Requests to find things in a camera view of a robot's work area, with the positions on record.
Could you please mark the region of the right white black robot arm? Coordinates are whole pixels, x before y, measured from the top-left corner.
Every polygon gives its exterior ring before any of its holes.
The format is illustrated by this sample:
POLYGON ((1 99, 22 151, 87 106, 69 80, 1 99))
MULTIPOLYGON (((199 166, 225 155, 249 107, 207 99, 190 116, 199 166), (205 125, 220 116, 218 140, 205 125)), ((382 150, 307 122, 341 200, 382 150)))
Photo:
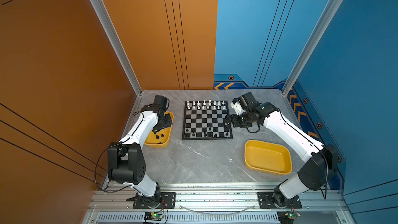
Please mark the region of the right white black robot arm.
POLYGON ((304 162, 295 175, 274 189, 272 200, 276 207, 291 206, 294 197, 308 190, 317 191, 325 187, 336 174, 337 148, 332 144, 323 145, 304 133, 272 103, 259 103, 249 92, 235 98, 231 107, 235 114, 227 116, 226 122, 235 128, 249 128, 253 123, 266 127, 285 141, 304 162))

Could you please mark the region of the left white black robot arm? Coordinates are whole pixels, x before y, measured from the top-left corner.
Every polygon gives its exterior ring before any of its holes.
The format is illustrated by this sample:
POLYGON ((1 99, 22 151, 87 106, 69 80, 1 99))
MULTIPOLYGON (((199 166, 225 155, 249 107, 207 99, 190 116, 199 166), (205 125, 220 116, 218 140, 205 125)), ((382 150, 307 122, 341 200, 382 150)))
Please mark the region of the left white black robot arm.
POLYGON ((107 148, 109 180, 135 189, 136 198, 150 208, 161 204, 161 191, 159 184, 146 174, 142 148, 150 133, 157 134, 172 126, 171 115, 166 113, 168 106, 166 97, 155 96, 153 103, 134 113, 138 118, 128 133, 107 148))

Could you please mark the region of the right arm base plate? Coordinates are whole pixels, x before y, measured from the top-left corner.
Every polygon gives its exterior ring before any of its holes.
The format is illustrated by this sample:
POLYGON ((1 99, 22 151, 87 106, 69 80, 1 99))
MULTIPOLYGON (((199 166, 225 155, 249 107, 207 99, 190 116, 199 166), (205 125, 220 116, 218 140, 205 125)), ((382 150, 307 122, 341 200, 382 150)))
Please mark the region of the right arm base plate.
POLYGON ((295 196, 292 199, 287 199, 278 192, 262 191, 257 193, 257 197, 261 209, 302 208, 302 203, 299 196, 295 196))

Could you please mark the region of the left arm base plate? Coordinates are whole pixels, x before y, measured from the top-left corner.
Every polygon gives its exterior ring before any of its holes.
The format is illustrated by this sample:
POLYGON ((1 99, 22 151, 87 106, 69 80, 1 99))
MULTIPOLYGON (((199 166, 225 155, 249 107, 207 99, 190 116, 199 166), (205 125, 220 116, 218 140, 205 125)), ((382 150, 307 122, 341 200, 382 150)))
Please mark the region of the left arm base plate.
POLYGON ((176 192, 160 192, 153 197, 135 196, 134 209, 174 209, 176 203, 176 192))

